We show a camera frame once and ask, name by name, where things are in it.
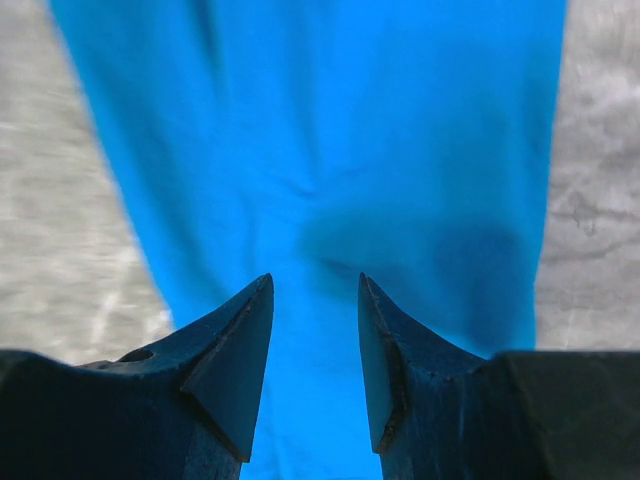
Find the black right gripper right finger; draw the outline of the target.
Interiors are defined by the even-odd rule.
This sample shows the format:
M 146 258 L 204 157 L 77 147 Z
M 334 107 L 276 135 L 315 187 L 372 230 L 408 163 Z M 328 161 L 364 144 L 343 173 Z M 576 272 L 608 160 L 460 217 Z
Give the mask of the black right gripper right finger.
M 482 359 L 404 313 L 369 277 L 358 330 L 372 448 L 387 479 L 635 479 L 635 351 Z

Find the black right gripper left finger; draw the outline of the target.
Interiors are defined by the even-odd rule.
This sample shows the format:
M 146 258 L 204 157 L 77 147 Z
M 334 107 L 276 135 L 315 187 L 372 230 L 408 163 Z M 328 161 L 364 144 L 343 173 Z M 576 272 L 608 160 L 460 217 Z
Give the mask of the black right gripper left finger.
M 5 479 L 235 479 L 251 456 L 274 308 L 263 275 L 116 361 L 1 354 Z

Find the blue t-shirt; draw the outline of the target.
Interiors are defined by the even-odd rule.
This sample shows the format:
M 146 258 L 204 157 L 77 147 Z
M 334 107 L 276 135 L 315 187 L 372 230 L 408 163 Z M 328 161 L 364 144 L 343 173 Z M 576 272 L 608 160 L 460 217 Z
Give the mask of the blue t-shirt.
M 377 479 L 372 277 L 480 356 L 535 344 L 563 1 L 54 1 L 176 326 L 264 273 L 245 479 Z

